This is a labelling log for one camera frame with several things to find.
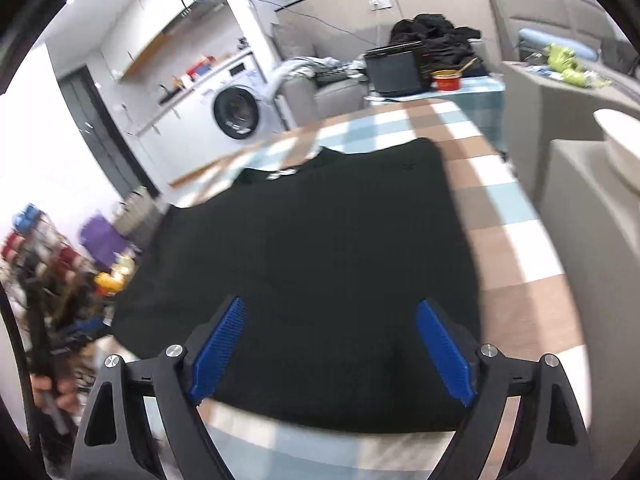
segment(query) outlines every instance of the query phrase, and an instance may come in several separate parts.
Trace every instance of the black clothing pile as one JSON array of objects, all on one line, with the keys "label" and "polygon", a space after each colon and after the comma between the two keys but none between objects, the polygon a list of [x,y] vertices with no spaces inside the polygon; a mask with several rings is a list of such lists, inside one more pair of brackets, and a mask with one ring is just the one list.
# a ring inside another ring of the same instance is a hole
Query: black clothing pile
[{"label": "black clothing pile", "polygon": [[323,149],[296,169],[243,170],[208,202],[172,207],[116,297],[114,335],[153,357],[235,294],[247,317],[215,399],[330,430],[455,430],[465,408],[415,321],[433,298],[481,340],[478,278],[440,150],[427,139]]},{"label": "black clothing pile", "polygon": [[[389,45],[421,41],[428,54],[429,70],[458,70],[477,57],[470,39],[480,39],[482,33],[469,27],[454,27],[442,14],[418,14],[412,20],[401,20],[391,29]],[[465,70],[463,77],[487,75],[477,60]]]}]

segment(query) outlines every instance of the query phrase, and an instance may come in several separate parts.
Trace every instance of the red cup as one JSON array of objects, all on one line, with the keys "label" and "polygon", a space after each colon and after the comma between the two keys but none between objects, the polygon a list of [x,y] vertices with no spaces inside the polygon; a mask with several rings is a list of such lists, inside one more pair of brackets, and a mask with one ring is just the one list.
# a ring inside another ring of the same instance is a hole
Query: red cup
[{"label": "red cup", "polygon": [[431,74],[436,87],[442,92],[452,92],[460,90],[460,72],[457,70],[438,70]]}]

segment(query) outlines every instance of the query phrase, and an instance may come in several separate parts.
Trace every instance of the ceiling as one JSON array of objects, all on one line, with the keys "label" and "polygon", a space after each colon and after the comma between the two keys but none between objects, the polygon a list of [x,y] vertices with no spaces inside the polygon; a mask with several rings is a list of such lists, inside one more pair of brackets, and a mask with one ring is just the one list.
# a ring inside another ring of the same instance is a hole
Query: ceiling
[{"label": "ceiling", "polygon": [[65,5],[42,33],[57,76],[83,64],[100,46],[131,0],[75,0]]}]

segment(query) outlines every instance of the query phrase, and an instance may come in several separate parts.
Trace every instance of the checkered tablecloth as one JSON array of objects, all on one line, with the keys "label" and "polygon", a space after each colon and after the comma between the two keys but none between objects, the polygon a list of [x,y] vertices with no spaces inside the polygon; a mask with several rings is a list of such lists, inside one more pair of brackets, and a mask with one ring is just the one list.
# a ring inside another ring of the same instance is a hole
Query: checkered tablecloth
[{"label": "checkered tablecloth", "polygon": [[[321,146],[368,152],[428,137],[442,150],[450,187],[475,254],[481,281],[484,342],[505,355],[559,356],[585,420],[590,418],[586,350],[561,264],[535,210],[502,160],[453,102],[410,101],[331,118],[248,147],[213,164],[178,206],[204,202],[231,185],[244,167],[277,170],[302,163]],[[100,342],[100,358],[119,353]],[[508,401],[485,468],[497,473],[518,401]],[[452,433],[359,435],[303,428],[206,400],[200,414],[238,480],[424,479]],[[155,433],[162,433],[152,415]]]},{"label": "checkered tablecloth", "polygon": [[[471,119],[496,150],[506,151],[502,138],[502,116],[504,114],[504,83],[491,76],[465,77],[460,90],[439,92],[433,90],[421,94],[394,97],[397,101],[416,99],[446,99],[455,102]],[[374,106],[385,102],[372,102]]]}]

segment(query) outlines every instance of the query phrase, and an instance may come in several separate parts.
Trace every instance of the door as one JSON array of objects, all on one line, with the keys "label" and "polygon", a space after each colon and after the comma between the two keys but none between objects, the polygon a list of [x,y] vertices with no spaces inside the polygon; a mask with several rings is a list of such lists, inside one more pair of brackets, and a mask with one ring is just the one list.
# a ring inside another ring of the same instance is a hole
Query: door
[{"label": "door", "polygon": [[145,186],[151,196],[157,196],[158,190],[131,153],[104,107],[88,69],[83,67],[58,84],[78,133],[116,191],[126,197],[137,187]]},{"label": "door", "polygon": [[146,38],[143,48],[184,9],[181,0],[140,0],[140,4],[144,12],[143,35]]}]

